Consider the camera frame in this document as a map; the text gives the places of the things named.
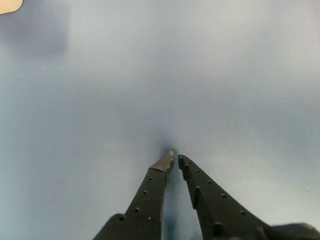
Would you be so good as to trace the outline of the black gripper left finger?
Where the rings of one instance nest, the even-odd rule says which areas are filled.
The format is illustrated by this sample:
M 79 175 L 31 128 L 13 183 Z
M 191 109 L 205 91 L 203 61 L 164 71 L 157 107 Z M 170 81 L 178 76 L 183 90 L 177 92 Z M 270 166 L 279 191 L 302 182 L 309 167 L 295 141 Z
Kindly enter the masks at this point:
M 174 152 L 170 150 L 149 167 L 126 212 L 113 215 L 95 240 L 161 239 L 165 192 L 174 158 Z

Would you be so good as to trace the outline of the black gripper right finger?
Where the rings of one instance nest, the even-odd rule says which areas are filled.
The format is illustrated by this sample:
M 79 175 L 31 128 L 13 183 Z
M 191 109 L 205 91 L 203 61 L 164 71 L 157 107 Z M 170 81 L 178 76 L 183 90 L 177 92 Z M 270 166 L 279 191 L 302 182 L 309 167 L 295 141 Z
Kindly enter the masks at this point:
M 258 219 L 185 155 L 178 166 L 187 183 L 205 240 L 269 240 L 270 226 Z

